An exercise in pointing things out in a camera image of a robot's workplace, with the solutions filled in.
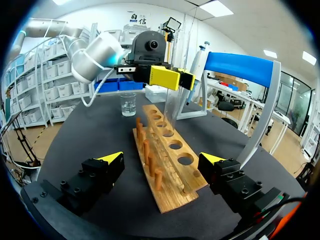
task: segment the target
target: floor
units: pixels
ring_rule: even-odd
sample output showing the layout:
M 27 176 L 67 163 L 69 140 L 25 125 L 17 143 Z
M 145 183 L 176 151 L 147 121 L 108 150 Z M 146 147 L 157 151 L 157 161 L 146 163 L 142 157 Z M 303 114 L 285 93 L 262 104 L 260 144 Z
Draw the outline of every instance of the floor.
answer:
M 229 112 L 231 116 L 236 119 L 240 119 L 244 110 L 235 109 L 232 112 Z M 225 117 L 219 111 L 212 111 L 215 115 L 219 117 Z M 62 123 L 55 123 L 54 126 L 49 126 L 45 128 L 44 126 L 30 127 L 26 131 L 22 132 L 26 135 L 26 138 L 32 147 L 37 158 L 42 162 L 45 159 L 47 151 L 50 147 L 51 142 L 58 133 Z M 274 142 L 276 141 L 278 134 L 282 128 L 282 123 L 274 121 L 271 132 L 268 136 L 264 136 L 262 139 L 262 147 L 270 151 Z M 23 151 L 22 146 L 20 145 L 17 135 L 13 130 L 8 131 L 5 134 L 5 140 L 9 142 L 9 149 L 13 159 L 18 162 L 28 161 L 27 154 Z M 273 156 L 283 165 L 283 167 L 294 177 L 296 177 L 300 171 L 303 169 L 302 164 L 306 162 L 300 146 L 300 138 L 289 128 L 286 130 L 285 135 L 278 148 L 274 152 Z M 10 170 L 13 169 L 13 165 L 7 162 L 7 166 Z

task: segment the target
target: clear plastic cup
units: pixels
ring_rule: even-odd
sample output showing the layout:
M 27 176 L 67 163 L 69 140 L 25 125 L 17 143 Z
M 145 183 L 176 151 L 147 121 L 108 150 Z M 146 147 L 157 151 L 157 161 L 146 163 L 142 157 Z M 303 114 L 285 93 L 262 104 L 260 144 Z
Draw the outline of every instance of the clear plastic cup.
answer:
M 125 117 L 136 115 L 136 94 L 133 92 L 122 93 L 120 98 L 122 115 Z

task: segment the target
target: black office chair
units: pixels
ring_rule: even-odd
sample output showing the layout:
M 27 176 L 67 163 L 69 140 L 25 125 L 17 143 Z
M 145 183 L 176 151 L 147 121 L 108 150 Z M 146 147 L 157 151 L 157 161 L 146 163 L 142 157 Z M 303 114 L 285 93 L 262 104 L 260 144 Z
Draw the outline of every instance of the black office chair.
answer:
M 221 101 L 218 104 L 218 109 L 220 111 L 232 112 L 235 109 L 235 106 L 231 102 Z M 228 124 L 234 126 L 236 129 L 238 129 L 238 124 L 235 121 L 233 121 L 232 119 L 227 118 L 227 117 L 222 117 L 222 119 L 224 121 L 226 121 Z

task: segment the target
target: wooden test tube rack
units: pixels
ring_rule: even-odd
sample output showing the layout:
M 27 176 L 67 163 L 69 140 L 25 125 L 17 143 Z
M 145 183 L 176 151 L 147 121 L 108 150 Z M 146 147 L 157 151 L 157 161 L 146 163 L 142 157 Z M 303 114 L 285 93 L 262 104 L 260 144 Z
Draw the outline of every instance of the wooden test tube rack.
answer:
M 196 191 L 207 182 L 197 170 L 198 156 L 179 133 L 174 130 L 173 135 L 169 134 L 172 136 L 166 137 L 170 133 L 170 123 L 158 108 L 145 105 L 143 110 L 148 127 L 143 127 L 137 118 L 133 135 L 154 199 L 160 212 L 166 213 L 198 198 Z M 179 163 L 180 158 L 189 159 L 190 164 Z

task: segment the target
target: water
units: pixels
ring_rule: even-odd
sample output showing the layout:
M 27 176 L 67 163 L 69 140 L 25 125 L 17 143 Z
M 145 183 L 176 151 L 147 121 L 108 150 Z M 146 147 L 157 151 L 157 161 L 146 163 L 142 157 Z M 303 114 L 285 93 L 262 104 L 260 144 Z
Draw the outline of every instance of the water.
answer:
M 125 117 L 132 117 L 136 115 L 136 100 L 125 101 L 121 105 L 122 115 Z

